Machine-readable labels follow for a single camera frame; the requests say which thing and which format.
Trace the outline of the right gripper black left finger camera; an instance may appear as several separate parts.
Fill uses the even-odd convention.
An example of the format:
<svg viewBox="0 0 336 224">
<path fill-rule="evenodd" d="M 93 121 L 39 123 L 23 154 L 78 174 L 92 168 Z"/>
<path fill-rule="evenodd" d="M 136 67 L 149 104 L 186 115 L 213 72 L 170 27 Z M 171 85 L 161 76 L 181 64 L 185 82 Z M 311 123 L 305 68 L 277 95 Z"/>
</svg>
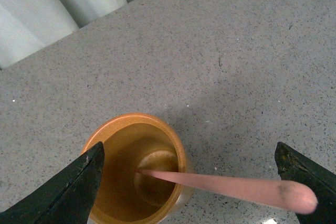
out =
<svg viewBox="0 0 336 224">
<path fill-rule="evenodd" d="M 98 142 L 30 195 L 1 212 L 1 223 L 87 223 L 104 165 Z"/>
</svg>

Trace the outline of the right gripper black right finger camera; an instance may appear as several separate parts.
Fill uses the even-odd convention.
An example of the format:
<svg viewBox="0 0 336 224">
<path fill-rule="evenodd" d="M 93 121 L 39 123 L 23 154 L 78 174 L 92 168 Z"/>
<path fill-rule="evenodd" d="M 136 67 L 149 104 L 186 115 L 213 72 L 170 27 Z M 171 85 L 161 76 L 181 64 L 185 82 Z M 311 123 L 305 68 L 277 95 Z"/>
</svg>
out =
<svg viewBox="0 0 336 224">
<path fill-rule="evenodd" d="M 318 205 L 309 214 L 296 214 L 300 223 L 335 223 L 335 174 L 313 160 L 278 142 L 275 150 L 278 174 L 282 180 L 293 180 L 313 190 Z"/>
</svg>

